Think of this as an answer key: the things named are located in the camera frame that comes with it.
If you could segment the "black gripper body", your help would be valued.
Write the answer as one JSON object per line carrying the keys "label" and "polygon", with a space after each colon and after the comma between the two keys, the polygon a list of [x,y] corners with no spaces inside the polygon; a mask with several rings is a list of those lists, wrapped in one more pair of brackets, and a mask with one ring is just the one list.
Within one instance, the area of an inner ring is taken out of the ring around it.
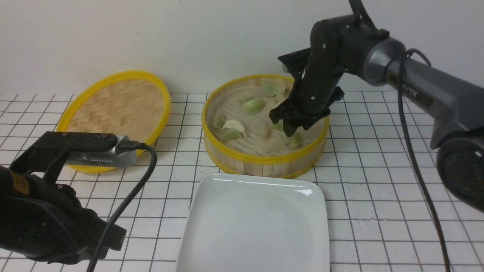
{"label": "black gripper body", "polygon": [[310,57],[304,72],[295,79],[288,98],[270,111],[271,122],[297,119],[301,128],[310,129],[330,115],[329,107],[344,96],[338,86],[344,72],[340,65],[316,63]]}

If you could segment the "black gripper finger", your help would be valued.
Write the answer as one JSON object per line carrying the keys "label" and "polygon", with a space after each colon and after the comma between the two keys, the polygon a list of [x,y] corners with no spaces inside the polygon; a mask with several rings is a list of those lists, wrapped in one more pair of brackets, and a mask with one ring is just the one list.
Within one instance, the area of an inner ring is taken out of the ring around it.
{"label": "black gripper finger", "polygon": [[300,122],[297,119],[283,120],[283,131],[287,137],[293,136],[299,127]]}

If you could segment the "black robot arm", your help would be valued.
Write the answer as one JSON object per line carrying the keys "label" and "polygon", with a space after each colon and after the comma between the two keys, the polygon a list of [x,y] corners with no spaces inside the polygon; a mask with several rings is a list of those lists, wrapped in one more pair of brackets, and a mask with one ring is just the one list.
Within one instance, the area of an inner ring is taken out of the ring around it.
{"label": "black robot arm", "polygon": [[57,184],[63,166],[33,173],[1,167],[1,249],[33,261],[73,265],[90,260],[107,222],[84,208],[71,186]]}
{"label": "black robot arm", "polygon": [[295,82],[269,118],[283,122],[287,136],[311,128],[330,115],[343,98],[338,83],[344,73],[368,84],[390,85],[434,119],[430,147],[437,149],[437,170],[457,199],[484,210],[483,89],[412,60],[389,31],[377,29],[362,1],[351,0],[352,14],[318,21],[310,48],[278,57]]}

